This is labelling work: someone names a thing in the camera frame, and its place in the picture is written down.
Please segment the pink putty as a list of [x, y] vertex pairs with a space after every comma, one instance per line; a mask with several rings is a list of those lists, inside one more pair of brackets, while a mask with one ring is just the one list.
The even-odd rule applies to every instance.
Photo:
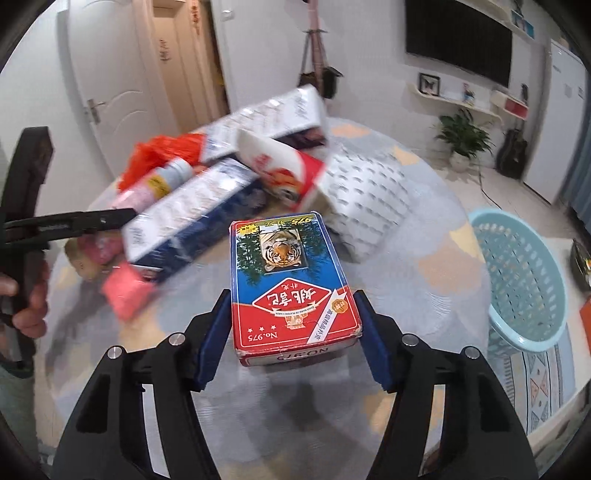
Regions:
[[145, 280], [127, 262], [119, 263], [107, 276], [101, 292], [122, 322], [131, 321], [153, 295], [155, 285]]

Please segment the white blue carton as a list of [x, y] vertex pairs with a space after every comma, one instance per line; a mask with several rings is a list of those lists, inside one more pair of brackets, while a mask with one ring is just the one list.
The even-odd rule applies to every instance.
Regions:
[[228, 236], [232, 222], [256, 217], [266, 204], [262, 178], [226, 158], [123, 227], [126, 261], [161, 283]]
[[272, 138], [295, 149], [328, 143], [328, 117], [324, 99], [314, 86], [300, 87], [265, 102], [244, 107], [201, 127], [204, 147], [200, 162], [209, 164], [238, 152], [238, 134]]

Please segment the orange plastic bag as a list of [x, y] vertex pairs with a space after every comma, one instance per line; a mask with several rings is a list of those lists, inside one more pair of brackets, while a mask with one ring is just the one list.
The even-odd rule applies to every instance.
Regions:
[[130, 188], [150, 171], [175, 158], [183, 159], [191, 167], [197, 166], [205, 139], [204, 133], [186, 133], [178, 137], [160, 135], [136, 144], [119, 178], [117, 190], [122, 192]]

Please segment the light blue laundry basket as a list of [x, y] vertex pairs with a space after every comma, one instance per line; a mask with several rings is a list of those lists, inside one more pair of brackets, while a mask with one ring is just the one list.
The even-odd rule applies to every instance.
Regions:
[[562, 270], [543, 238], [499, 209], [469, 214], [490, 276], [488, 356], [544, 353], [566, 329]]

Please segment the pink bottle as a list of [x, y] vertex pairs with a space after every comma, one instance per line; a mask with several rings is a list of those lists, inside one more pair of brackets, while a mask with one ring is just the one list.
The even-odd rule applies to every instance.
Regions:
[[[145, 174], [135, 184], [118, 194], [110, 203], [110, 209], [133, 209], [142, 213], [163, 197], [183, 185], [194, 175], [193, 167], [186, 160], [176, 157], [163, 167]], [[79, 275], [89, 274], [94, 266], [101, 268], [123, 251], [121, 235], [117, 227], [69, 240], [65, 245], [66, 255]]]

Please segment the red blue playing card box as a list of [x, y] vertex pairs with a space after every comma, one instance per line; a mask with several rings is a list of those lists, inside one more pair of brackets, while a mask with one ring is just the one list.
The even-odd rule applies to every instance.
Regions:
[[244, 366], [324, 355], [363, 333], [353, 293], [317, 212], [229, 229], [233, 344]]

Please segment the white dotted paper bag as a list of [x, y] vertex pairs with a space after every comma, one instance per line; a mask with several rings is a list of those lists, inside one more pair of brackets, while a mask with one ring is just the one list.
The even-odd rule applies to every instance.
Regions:
[[374, 255], [411, 211], [402, 164], [386, 152], [332, 155], [320, 183], [329, 214], [325, 225], [358, 263]]

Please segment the red white paper cup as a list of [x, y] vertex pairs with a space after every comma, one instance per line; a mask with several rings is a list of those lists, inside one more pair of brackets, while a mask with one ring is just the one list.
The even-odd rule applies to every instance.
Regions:
[[236, 140], [240, 162], [263, 180], [263, 186], [291, 211], [302, 211], [314, 200], [325, 163], [276, 140], [246, 130]]

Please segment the patterned floor rug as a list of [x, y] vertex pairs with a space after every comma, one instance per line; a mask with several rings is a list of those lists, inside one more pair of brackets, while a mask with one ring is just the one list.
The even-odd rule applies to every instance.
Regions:
[[495, 348], [489, 348], [488, 361], [527, 434], [548, 421], [575, 394], [568, 328], [558, 343], [544, 352], [498, 354]]

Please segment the white door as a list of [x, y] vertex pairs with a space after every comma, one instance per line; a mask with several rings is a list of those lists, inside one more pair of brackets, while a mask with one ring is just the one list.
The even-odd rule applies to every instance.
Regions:
[[151, 1], [69, 1], [69, 54], [77, 90], [111, 174], [136, 144], [179, 127], [157, 58]]

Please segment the dark bowl with snacks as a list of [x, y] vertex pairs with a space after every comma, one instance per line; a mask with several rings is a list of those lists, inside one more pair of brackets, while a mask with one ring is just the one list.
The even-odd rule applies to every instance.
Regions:
[[590, 292], [590, 254], [576, 239], [572, 241], [570, 249], [570, 268], [579, 289], [584, 293]]

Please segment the black acoustic guitar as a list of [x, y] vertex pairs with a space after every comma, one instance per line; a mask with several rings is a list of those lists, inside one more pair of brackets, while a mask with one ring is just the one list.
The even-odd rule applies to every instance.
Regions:
[[[529, 87], [525, 83], [521, 85], [520, 101], [528, 105]], [[522, 178], [526, 166], [528, 142], [524, 138], [525, 123], [526, 121], [515, 117], [514, 127], [507, 130], [504, 143], [495, 160], [495, 168], [498, 173], [516, 180]]]

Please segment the green potted plant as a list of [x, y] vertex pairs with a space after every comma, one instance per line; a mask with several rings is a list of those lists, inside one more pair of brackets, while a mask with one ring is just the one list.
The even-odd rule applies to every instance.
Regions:
[[478, 161], [481, 153], [493, 153], [494, 144], [489, 133], [475, 123], [472, 113], [466, 108], [439, 117], [436, 139], [450, 147], [449, 164], [457, 173], [466, 172]]

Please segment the white refrigerator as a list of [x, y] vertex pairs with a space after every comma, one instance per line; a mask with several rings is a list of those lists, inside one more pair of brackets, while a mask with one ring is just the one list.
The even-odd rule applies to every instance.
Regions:
[[549, 204], [557, 201], [573, 162], [586, 104], [587, 70], [559, 42], [550, 42], [544, 108], [523, 183]]

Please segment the brown hanging bag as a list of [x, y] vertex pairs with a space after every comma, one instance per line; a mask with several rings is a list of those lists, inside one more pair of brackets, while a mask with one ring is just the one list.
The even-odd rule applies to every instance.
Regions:
[[311, 30], [308, 30], [307, 33], [305, 33], [303, 58], [301, 58], [301, 68], [300, 73], [298, 74], [298, 88], [304, 87], [305, 85], [312, 85], [314, 87], [318, 86], [317, 79], [315, 79], [315, 71], [311, 70], [308, 72], [305, 70], [308, 64], [308, 52], [310, 52], [311, 48], [311, 38]]

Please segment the black hanging bag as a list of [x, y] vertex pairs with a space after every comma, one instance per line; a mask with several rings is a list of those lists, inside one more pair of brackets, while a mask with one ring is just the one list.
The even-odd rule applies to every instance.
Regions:
[[338, 91], [339, 78], [342, 78], [342, 73], [338, 69], [329, 66], [328, 57], [325, 53], [324, 40], [321, 40], [322, 52], [322, 97], [331, 100], [335, 98]]

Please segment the pink coat rack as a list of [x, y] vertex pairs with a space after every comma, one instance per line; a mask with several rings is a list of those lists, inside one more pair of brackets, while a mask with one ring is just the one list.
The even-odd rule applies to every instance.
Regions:
[[325, 95], [324, 86], [324, 54], [322, 53], [322, 32], [320, 16], [318, 16], [318, 0], [308, 0], [308, 20], [310, 20], [311, 62], [315, 71], [318, 94]]

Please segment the framed butterfly picture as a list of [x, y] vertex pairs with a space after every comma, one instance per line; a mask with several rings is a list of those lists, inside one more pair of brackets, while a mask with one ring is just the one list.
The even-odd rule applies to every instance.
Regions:
[[420, 73], [418, 90], [423, 95], [439, 97], [441, 90], [441, 78], [431, 74]]

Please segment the white lower wall shelf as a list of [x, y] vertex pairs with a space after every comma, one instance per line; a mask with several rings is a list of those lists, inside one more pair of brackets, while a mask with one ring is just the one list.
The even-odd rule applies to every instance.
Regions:
[[480, 108], [480, 107], [474, 106], [474, 105], [469, 105], [469, 104], [464, 103], [462, 101], [450, 99], [450, 98], [447, 98], [447, 97], [441, 97], [441, 96], [424, 94], [424, 93], [422, 93], [419, 90], [419, 88], [415, 84], [412, 84], [412, 83], [408, 83], [407, 86], [408, 86], [409, 90], [412, 93], [414, 93], [416, 96], [418, 96], [420, 98], [423, 98], [425, 100], [429, 100], [429, 101], [432, 101], [432, 102], [439, 102], [439, 103], [443, 103], [443, 104], [454, 105], [456, 107], [465, 108], [465, 109], [467, 109], [467, 110], [469, 110], [471, 112], [476, 112], [476, 113], [483, 114], [483, 115], [486, 115], [488, 117], [491, 117], [495, 121], [498, 121], [501, 124], [504, 123], [502, 117], [500, 115], [498, 115], [497, 113], [494, 113], [491, 110], [483, 109], [483, 108]]

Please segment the white red wall box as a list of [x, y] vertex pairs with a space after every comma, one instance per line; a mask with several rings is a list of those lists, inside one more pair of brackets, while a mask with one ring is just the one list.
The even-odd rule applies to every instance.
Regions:
[[528, 105], [502, 91], [494, 90], [491, 93], [490, 101], [492, 105], [508, 115], [512, 115], [523, 121], [526, 121], [528, 118]]

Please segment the black wall television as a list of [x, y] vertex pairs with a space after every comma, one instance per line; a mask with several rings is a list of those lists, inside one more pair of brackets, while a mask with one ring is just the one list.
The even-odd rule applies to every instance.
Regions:
[[513, 33], [488, 15], [459, 1], [405, 3], [406, 51], [454, 65], [507, 87]]

